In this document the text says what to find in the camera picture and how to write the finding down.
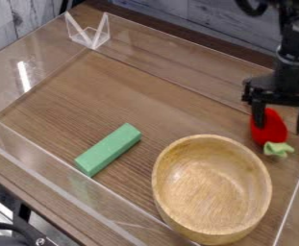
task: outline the green rectangular block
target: green rectangular block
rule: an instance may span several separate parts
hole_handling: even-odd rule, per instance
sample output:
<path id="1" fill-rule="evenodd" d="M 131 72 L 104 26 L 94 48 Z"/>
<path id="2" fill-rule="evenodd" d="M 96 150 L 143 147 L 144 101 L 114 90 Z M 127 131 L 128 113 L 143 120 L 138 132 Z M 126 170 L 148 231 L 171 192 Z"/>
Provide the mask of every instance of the green rectangular block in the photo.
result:
<path id="1" fill-rule="evenodd" d="M 140 140 L 142 133 L 124 123 L 80 156 L 75 163 L 81 172 L 92 177 Z"/>

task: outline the red object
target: red object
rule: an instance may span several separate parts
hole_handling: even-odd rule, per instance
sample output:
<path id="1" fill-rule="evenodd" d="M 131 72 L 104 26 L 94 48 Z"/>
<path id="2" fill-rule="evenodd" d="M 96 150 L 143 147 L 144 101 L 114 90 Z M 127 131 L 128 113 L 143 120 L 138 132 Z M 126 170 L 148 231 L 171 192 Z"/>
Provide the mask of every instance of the red object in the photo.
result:
<path id="1" fill-rule="evenodd" d="M 283 120 L 279 117 L 277 111 L 266 109 L 266 120 L 265 127 L 257 128 L 254 125 L 253 117 L 250 118 L 250 130 L 253 140 L 259 144 L 265 145 L 270 142 L 286 142 L 287 139 L 287 128 L 283 124 Z"/>

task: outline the small green object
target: small green object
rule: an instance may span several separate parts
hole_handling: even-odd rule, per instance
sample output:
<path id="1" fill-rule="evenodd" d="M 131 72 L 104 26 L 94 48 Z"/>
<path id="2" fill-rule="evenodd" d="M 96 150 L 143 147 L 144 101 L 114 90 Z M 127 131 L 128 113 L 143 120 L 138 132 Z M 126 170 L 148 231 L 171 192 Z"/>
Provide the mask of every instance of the small green object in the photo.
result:
<path id="1" fill-rule="evenodd" d="M 263 152 L 266 156 L 278 156 L 281 158 L 286 158 L 287 152 L 294 153 L 295 150 L 285 142 L 282 143 L 266 142 Z"/>
<path id="2" fill-rule="evenodd" d="M 75 163 L 81 172 L 92 177 L 140 140 L 142 133 L 124 123 L 80 156 Z"/>

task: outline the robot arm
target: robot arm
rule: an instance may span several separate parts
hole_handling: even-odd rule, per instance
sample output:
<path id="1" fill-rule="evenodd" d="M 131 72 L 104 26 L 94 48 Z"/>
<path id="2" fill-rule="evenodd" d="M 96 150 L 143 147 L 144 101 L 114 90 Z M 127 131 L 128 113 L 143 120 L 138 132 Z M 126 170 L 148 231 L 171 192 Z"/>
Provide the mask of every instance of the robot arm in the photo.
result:
<path id="1" fill-rule="evenodd" d="M 273 74 L 244 81 L 243 101 L 251 105 L 255 126 L 265 127 L 266 104 L 299 107 L 299 0 L 261 0 L 254 8 L 248 0 L 235 0 L 250 16 L 265 13 L 269 5 L 279 11 L 282 44 L 277 50 Z M 297 123 L 299 134 L 299 116 Z"/>

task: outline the bowl rim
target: bowl rim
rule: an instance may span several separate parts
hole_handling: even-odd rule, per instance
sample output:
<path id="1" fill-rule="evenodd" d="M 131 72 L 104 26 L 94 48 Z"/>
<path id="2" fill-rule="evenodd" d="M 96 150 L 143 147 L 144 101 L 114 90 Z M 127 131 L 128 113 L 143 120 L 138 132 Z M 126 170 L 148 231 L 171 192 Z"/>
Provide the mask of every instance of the bowl rim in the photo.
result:
<path id="1" fill-rule="evenodd" d="M 171 209 L 166 206 L 166 204 L 163 203 L 163 200 L 160 198 L 158 189 L 156 189 L 156 171 L 158 171 L 158 166 L 159 163 L 162 161 L 162 158 L 164 157 L 166 153 L 174 149 L 179 144 L 182 144 L 183 142 L 195 139 L 195 138 L 215 138 L 223 141 L 227 141 L 228 143 L 234 144 L 235 146 L 238 146 L 239 148 L 242 148 L 253 157 L 255 164 L 259 167 L 259 170 L 263 173 L 263 177 L 265 177 L 265 183 L 266 183 L 266 199 L 265 202 L 262 204 L 259 213 L 250 219 L 250 221 L 246 224 L 240 224 L 239 226 L 230 228 L 230 229 L 223 229 L 223 230 L 198 230 L 198 228 L 192 228 L 188 225 L 184 225 L 180 223 L 179 221 L 179 217 L 171 216 L 174 215 L 174 213 L 171 213 Z M 152 169 L 152 173 L 151 173 L 151 189 L 152 189 L 152 195 L 154 195 L 154 200 L 155 203 L 160 206 L 160 209 L 163 210 L 163 212 L 167 214 L 167 216 L 175 221 L 175 223 L 178 223 L 182 227 L 184 227 L 186 229 L 188 229 L 190 231 L 199 233 L 199 234 L 207 234 L 207 235 L 227 235 L 227 234 L 236 234 L 240 233 L 243 231 L 246 231 L 248 228 L 253 228 L 257 223 L 261 221 L 262 217 L 265 216 L 270 203 L 271 203 L 271 198 L 273 198 L 273 182 L 271 182 L 271 177 L 266 168 L 266 165 L 263 164 L 263 161 L 261 160 L 261 158 L 257 156 L 257 154 L 253 152 L 253 150 L 240 142 L 238 142 L 236 140 L 222 136 L 222 135 L 190 135 L 186 136 L 183 138 L 180 138 L 179 140 L 174 141 L 162 151 L 162 153 L 159 154 L 155 164 L 154 164 L 154 169 Z"/>

